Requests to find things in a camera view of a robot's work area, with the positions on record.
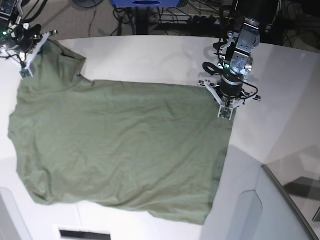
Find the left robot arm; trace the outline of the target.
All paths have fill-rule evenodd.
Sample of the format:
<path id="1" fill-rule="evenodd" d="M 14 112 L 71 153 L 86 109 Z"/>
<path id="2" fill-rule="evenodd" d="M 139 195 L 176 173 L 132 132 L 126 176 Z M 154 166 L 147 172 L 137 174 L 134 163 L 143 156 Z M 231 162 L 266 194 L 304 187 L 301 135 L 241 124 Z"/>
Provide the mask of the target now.
<path id="1" fill-rule="evenodd" d="M 260 23 L 243 17 L 233 26 L 229 25 L 226 40 L 221 38 L 213 46 L 216 48 L 217 64 L 204 62 L 203 70 L 211 76 L 220 76 L 213 89 L 221 99 L 250 100 L 259 89 L 248 83 L 253 68 L 252 50 L 261 40 Z"/>

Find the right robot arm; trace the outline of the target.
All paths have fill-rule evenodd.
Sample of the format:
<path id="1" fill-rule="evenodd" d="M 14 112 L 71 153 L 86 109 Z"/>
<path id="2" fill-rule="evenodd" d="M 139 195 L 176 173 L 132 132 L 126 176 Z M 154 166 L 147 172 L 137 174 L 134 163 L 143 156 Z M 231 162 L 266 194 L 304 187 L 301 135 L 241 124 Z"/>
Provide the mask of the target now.
<path id="1" fill-rule="evenodd" d="M 14 51 L 17 54 L 29 54 L 40 42 L 42 26 L 30 24 L 42 13 L 48 3 L 42 1 L 37 12 L 29 15 L 37 7 L 37 1 L 31 10 L 24 15 L 23 8 L 30 3 L 29 0 L 2 0 L 0 2 L 0 47 L 5 50 Z"/>

